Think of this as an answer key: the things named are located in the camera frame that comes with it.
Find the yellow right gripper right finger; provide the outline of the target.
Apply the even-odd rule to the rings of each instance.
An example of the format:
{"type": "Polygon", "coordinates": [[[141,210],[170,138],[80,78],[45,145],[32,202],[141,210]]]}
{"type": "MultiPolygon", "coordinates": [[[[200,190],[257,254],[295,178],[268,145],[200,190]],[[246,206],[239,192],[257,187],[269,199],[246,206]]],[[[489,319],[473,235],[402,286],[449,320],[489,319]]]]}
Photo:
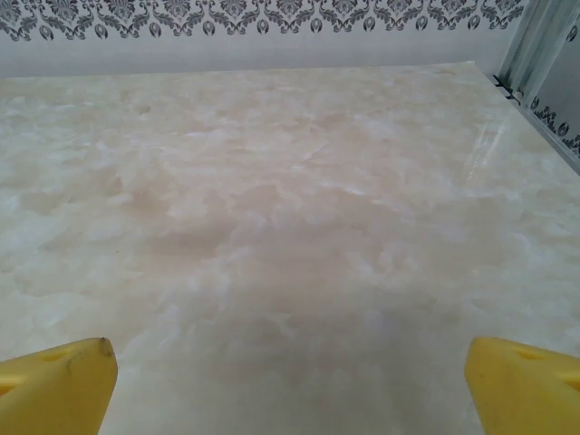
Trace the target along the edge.
{"type": "Polygon", "coordinates": [[[469,391],[487,434],[579,433],[579,359],[494,337],[472,340],[469,391]]]}

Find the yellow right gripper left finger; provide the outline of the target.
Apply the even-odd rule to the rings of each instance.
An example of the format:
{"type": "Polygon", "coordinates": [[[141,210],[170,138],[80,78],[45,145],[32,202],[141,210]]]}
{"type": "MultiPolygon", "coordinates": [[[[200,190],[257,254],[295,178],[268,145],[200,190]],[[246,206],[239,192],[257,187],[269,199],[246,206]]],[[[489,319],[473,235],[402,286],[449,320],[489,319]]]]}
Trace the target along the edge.
{"type": "Polygon", "coordinates": [[[97,434],[117,377],[115,352],[104,337],[2,361],[1,432],[97,434]]]}

